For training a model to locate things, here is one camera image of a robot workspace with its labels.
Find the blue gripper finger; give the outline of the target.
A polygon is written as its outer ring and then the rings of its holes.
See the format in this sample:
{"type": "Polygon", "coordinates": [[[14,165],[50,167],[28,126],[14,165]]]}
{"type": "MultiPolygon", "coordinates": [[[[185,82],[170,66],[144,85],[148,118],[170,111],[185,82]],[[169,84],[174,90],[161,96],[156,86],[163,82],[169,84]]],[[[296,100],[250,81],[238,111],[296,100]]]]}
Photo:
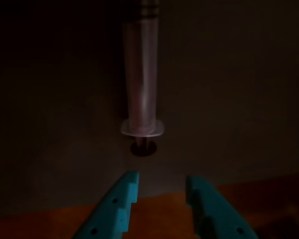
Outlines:
{"type": "Polygon", "coordinates": [[[121,239],[128,232],[131,207],[138,200],[139,172],[123,174],[74,234],[74,239],[121,239]]]}
{"type": "Polygon", "coordinates": [[[186,203],[191,207],[195,234],[201,239],[257,239],[235,208],[205,179],[186,177],[186,203]]]}

